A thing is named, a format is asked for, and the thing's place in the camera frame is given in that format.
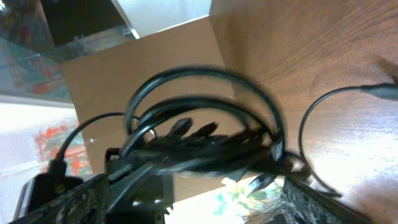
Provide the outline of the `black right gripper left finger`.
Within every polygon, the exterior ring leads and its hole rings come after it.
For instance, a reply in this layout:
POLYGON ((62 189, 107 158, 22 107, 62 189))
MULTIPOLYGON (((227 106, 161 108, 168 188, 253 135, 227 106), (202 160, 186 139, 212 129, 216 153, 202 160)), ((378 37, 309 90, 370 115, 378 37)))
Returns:
POLYGON ((104 223, 108 211, 109 181, 99 174, 53 201, 13 220, 29 223, 104 223))

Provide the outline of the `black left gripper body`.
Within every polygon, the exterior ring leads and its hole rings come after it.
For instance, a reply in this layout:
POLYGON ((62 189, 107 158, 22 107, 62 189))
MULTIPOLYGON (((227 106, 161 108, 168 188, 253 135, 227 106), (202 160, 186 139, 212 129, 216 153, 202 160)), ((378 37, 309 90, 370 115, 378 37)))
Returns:
POLYGON ((120 158, 120 149, 106 150, 104 167, 110 184, 110 203, 105 223, 165 224, 173 209, 172 175, 156 175, 146 161, 120 158))

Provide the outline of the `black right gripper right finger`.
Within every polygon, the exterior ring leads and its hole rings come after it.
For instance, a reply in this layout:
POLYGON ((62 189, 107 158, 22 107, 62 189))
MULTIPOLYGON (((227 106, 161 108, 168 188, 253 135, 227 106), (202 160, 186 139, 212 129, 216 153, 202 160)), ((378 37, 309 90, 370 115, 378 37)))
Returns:
POLYGON ((304 183, 287 177, 276 202, 245 216, 244 223, 366 224, 372 221, 304 183))

